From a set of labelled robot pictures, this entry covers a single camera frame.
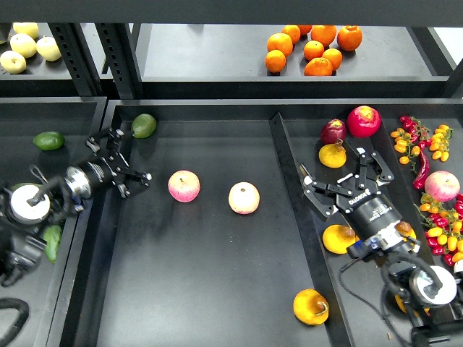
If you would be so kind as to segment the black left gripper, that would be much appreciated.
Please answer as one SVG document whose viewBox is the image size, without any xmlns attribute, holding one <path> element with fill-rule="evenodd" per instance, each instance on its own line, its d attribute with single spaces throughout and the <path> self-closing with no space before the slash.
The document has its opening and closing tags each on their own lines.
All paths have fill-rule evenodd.
<svg viewBox="0 0 463 347">
<path fill-rule="evenodd" d="M 121 146 L 133 134 L 132 130 L 109 127 L 87 138 L 85 145 L 94 156 L 67 169 L 67 185 L 73 196 L 92 197 L 114 185 L 121 197 L 132 197 L 150 186 L 151 173 L 125 168 Z"/>
</svg>

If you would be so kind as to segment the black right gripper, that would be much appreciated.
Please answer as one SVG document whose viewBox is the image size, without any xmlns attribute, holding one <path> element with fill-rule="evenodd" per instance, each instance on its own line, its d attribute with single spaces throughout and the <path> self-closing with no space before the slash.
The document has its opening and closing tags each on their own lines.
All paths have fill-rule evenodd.
<svg viewBox="0 0 463 347">
<path fill-rule="evenodd" d="M 394 180 L 394 174 L 379 152 L 368 152 L 348 138 L 344 141 L 344 147 L 355 160 L 357 189 L 364 190 L 371 182 L 381 187 Z M 402 215 L 384 194 L 365 191 L 355 197 L 347 197 L 347 189 L 316 181 L 303 163 L 299 164 L 299 178 L 304 195 L 320 219 L 329 219 L 339 210 L 361 239 L 368 239 L 383 229 L 394 227 L 402 219 Z"/>
</svg>

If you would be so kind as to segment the yellow pear under arm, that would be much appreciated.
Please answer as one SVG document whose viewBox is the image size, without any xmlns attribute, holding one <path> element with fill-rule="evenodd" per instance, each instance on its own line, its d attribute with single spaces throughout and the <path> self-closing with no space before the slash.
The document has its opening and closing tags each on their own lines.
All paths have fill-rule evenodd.
<svg viewBox="0 0 463 347">
<path fill-rule="evenodd" d="M 404 305 L 404 302 L 402 301 L 402 299 L 400 298 L 400 296 L 397 295 L 397 294 L 395 294 L 395 295 L 394 295 L 394 299 L 395 299 L 395 302 L 396 302 L 398 308 L 400 308 L 400 310 L 403 311 L 403 313 L 407 313 L 406 307 L 405 307 L 405 305 Z M 424 311 L 425 311 L 426 313 L 428 313 L 428 312 L 430 311 L 430 308 L 427 308 L 427 307 L 426 307 L 426 308 L 424 308 Z"/>
</svg>

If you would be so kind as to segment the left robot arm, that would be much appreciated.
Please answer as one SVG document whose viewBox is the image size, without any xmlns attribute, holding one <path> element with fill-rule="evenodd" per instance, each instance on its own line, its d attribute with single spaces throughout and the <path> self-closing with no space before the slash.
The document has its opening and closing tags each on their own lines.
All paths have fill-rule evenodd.
<svg viewBox="0 0 463 347">
<path fill-rule="evenodd" d="M 151 175 L 133 171 L 121 153 L 123 141 L 141 136 L 136 129 L 104 129 L 86 139 L 92 156 L 69 166 L 64 176 L 48 179 L 32 165 L 37 184 L 1 185 L 2 287 L 36 269 L 42 257 L 55 262 L 65 220 L 79 215 L 97 191 L 115 186 L 127 198 L 148 187 Z"/>
</svg>

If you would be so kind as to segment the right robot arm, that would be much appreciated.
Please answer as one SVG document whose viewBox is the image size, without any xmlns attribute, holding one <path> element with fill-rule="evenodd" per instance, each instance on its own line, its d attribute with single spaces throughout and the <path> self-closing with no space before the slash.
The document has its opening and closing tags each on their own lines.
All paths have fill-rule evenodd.
<svg viewBox="0 0 463 347">
<path fill-rule="evenodd" d="M 402 215 L 381 186 L 394 174 L 380 153 L 339 143 L 354 156 L 355 170 L 334 183 L 323 183 L 298 165 L 301 185 L 312 209 L 326 220 L 340 213 L 357 236 L 346 248 L 352 262 L 378 262 L 383 292 L 402 300 L 412 325 L 412 346 L 461 346 L 462 320 L 435 322 L 438 309 L 462 308 L 462 274 L 429 265 L 419 257 L 420 242 L 399 230 Z"/>
</svg>

